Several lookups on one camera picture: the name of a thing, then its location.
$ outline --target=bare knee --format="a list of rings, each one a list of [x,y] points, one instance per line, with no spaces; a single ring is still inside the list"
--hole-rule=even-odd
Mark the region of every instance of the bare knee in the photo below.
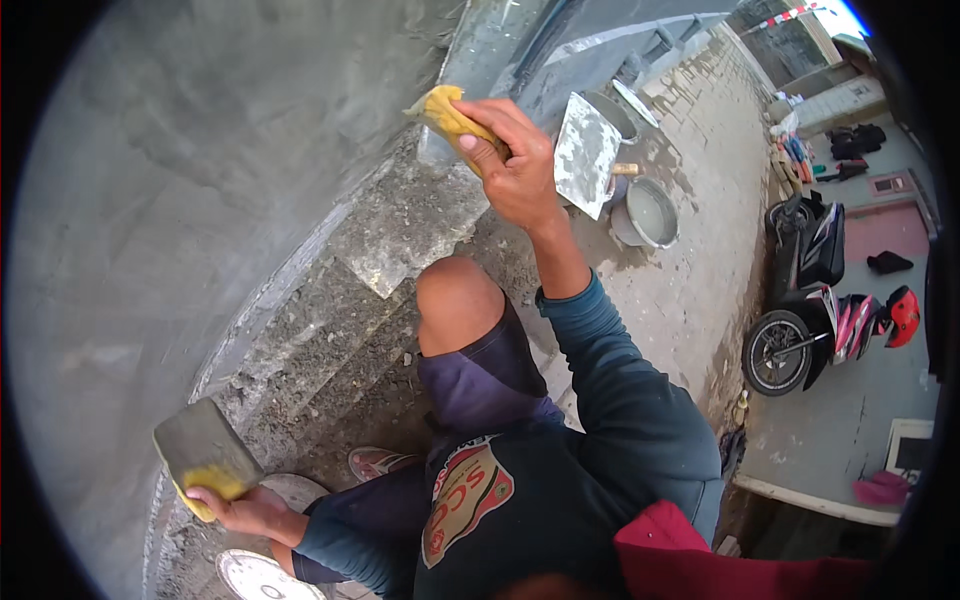
[[[274,554],[276,561],[280,563],[280,568],[282,568],[287,575],[297,577],[297,574],[294,573],[293,550],[291,550],[289,546],[277,540],[270,540],[270,551]]]
[[[417,278],[420,351],[452,352],[480,339],[503,316],[499,286],[469,258],[442,258]]]

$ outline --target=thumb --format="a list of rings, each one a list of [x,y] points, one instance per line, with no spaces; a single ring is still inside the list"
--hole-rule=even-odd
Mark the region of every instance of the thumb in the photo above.
[[[203,486],[188,488],[184,494],[188,498],[203,502],[203,504],[205,504],[220,520],[224,520],[223,517],[229,513],[229,502],[224,500],[222,497],[220,497],[220,494],[216,493],[210,488],[205,488]]]
[[[503,161],[500,160],[493,144],[482,137],[477,137],[472,133],[464,133],[457,139],[457,142],[460,144],[460,150],[480,169],[483,179],[488,178],[493,173],[505,170]]]

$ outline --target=fingernail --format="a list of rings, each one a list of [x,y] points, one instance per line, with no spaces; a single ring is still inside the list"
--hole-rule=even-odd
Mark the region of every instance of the fingernail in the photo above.
[[[472,150],[477,145],[477,136],[472,133],[464,133],[460,136],[460,147],[464,150]]]

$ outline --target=sky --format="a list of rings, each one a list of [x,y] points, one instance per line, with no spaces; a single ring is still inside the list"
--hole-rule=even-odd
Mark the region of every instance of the sky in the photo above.
[[[863,38],[860,32],[867,31],[867,28],[860,23],[853,11],[842,0],[816,0],[816,2],[828,8],[827,11],[816,11],[814,14],[831,37],[837,34],[849,34]],[[836,15],[830,14],[830,11],[836,12]]]

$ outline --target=gray bucket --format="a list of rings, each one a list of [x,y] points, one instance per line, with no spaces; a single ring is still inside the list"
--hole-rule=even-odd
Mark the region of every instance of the gray bucket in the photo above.
[[[599,92],[586,91],[583,96],[584,100],[596,108],[620,132],[620,136],[623,138],[621,144],[633,146],[639,141],[640,132],[637,130],[634,120],[630,118],[630,113],[624,107]]]
[[[680,237],[677,207],[663,186],[647,177],[630,182],[627,197],[611,211],[610,223],[627,246],[664,250]]]

